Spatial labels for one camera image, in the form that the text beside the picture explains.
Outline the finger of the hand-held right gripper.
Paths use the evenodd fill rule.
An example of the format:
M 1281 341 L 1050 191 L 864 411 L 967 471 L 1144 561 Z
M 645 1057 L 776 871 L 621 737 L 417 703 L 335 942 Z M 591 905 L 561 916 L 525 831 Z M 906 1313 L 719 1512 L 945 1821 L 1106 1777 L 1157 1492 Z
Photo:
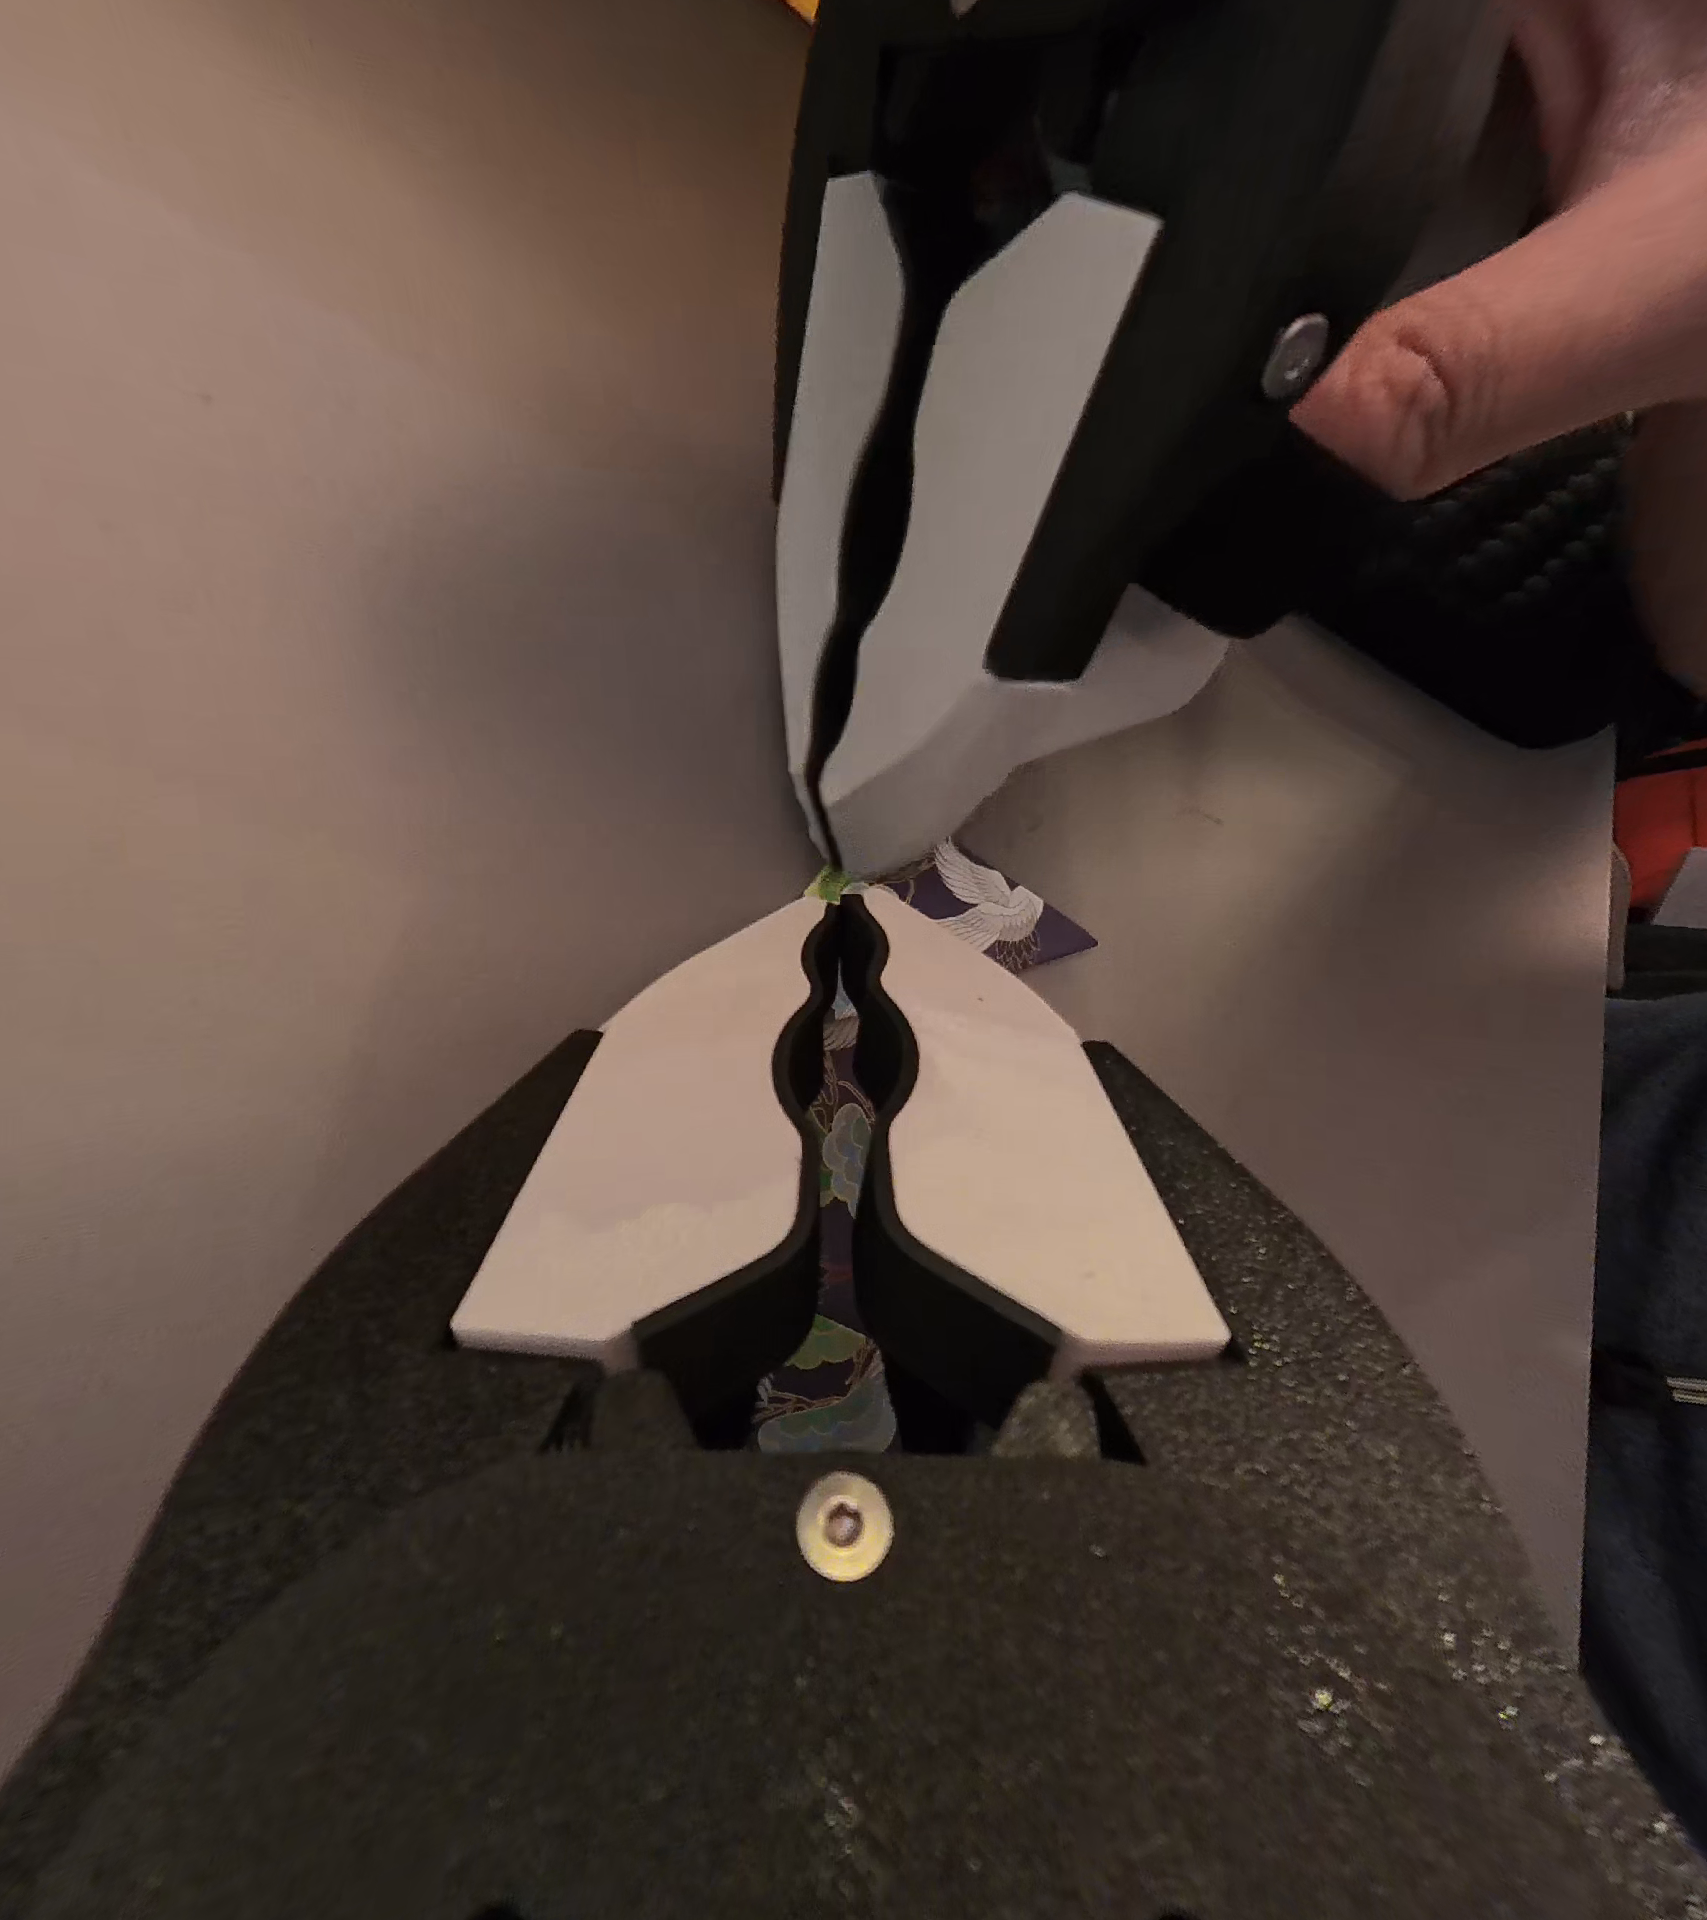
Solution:
M 903 263 L 903 214 L 889 209 Z M 892 587 L 860 647 L 851 745 L 827 797 L 853 802 L 889 867 L 953 836 L 1021 765 L 1194 698 L 1224 640 L 1119 587 L 1063 682 L 987 665 L 1066 451 L 1160 238 L 1157 214 L 1063 194 L 927 316 L 908 266 L 915 492 Z
M 830 178 L 773 506 L 773 657 L 793 792 L 815 847 L 851 876 L 889 867 L 875 834 L 853 825 L 853 802 L 827 797 L 827 765 L 851 745 L 860 647 L 910 519 L 915 386 L 895 398 L 910 332 L 880 175 Z

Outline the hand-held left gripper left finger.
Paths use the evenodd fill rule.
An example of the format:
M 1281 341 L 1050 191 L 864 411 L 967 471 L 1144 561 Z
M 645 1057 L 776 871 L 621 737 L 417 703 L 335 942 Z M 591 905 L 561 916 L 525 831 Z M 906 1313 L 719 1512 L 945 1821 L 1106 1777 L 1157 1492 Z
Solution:
M 656 1372 L 705 1447 L 753 1447 L 758 1384 L 818 1313 L 839 945 L 839 909 L 793 900 L 596 1029 L 452 1313 L 461 1351 Z

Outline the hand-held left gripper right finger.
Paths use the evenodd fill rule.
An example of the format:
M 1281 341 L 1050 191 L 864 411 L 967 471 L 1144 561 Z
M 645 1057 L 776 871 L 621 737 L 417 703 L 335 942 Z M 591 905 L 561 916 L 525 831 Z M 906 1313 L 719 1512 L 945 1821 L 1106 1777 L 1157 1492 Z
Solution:
M 1230 1344 L 1074 1025 L 887 891 L 851 895 L 870 1103 L 853 1290 L 889 1384 L 1000 1425 L 1041 1382 Z

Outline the crane and cloud patterned paper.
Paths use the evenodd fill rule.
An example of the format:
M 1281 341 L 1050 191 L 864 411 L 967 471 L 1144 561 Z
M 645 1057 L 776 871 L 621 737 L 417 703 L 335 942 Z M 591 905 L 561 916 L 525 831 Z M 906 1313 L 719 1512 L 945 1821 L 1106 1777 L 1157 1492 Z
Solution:
M 934 844 L 882 887 L 964 947 L 1021 976 L 1094 947 L 1094 935 L 953 842 Z M 746 1442 L 758 1453 L 908 1449 L 887 1360 L 864 1331 L 853 1287 L 853 1227 L 875 1106 L 857 1075 L 857 1010 L 835 990 L 823 1025 L 823 1082 L 809 1108 L 820 1203 L 818 1308 L 804 1340 L 753 1391 Z

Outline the person's right hand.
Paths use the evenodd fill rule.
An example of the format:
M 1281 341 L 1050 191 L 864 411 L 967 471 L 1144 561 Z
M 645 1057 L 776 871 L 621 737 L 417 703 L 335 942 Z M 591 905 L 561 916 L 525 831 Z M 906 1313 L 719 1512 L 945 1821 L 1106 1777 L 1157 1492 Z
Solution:
M 1293 424 L 1413 500 L 1633 414 L 1633 599 L 1658 663 L 1707 698 L 1707 4 L 1500 12 L 1550 217 L 1376 313 Z

